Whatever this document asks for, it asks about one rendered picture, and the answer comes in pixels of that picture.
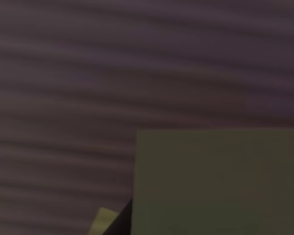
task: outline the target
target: paper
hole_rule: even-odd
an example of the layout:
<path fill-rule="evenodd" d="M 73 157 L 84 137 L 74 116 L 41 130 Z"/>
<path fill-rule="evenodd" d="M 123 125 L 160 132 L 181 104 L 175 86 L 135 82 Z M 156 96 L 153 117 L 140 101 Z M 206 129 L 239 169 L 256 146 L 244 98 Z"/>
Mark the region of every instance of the paper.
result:
<path fill-rule="evenodd" d="M 117 216 L 117 212 L 106 208 L 100 208 L 88 235 L 102 235 Z"/>
<path fill-rule="evenodd" d="M 294 130 L 141 131 L 132 235 L 294 235 Z"/>

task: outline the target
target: rectangular object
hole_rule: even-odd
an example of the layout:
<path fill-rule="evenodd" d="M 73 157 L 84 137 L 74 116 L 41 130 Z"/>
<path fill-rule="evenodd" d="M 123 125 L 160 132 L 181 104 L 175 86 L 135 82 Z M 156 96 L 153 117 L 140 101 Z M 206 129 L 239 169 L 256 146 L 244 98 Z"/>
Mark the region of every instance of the rectangular object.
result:
<path fill-rule="evenodd" d="M 140 131 L 132 235 L 294 235 L 294 130 Z"/>

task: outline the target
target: yellow paper piece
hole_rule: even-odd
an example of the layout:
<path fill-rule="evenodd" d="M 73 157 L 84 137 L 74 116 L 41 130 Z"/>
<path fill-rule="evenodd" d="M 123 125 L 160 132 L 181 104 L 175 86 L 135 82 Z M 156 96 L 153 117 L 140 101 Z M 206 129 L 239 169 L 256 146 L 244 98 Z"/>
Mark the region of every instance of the yellow paper piece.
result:
<path fill-rule="evenodd" d="M 115 211 L 100 208 L 88 232 L 88 235 L 102 235 L 119 214 Z"/>

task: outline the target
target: yellow object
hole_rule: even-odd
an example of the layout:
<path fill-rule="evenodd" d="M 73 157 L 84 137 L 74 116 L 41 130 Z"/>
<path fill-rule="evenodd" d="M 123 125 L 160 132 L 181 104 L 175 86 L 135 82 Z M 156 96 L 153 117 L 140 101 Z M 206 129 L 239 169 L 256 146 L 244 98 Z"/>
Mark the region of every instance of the yellow object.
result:
<path fill-rule="evenodd" d="M 100 208 L 88 232 L 88 235 L 102 235 L 119 214 L 115 211 Z"/>

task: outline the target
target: black object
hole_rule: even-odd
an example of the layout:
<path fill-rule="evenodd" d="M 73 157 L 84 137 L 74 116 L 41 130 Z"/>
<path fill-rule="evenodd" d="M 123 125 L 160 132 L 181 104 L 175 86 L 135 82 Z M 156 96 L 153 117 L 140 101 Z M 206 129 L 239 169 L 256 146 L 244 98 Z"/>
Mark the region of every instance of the black object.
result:
<path fill-rule="evenodd" d="M 103 235 L 130 235 L 132 228 L 133 200 L 125 206 L 119 216 L 112 222 Z"/>

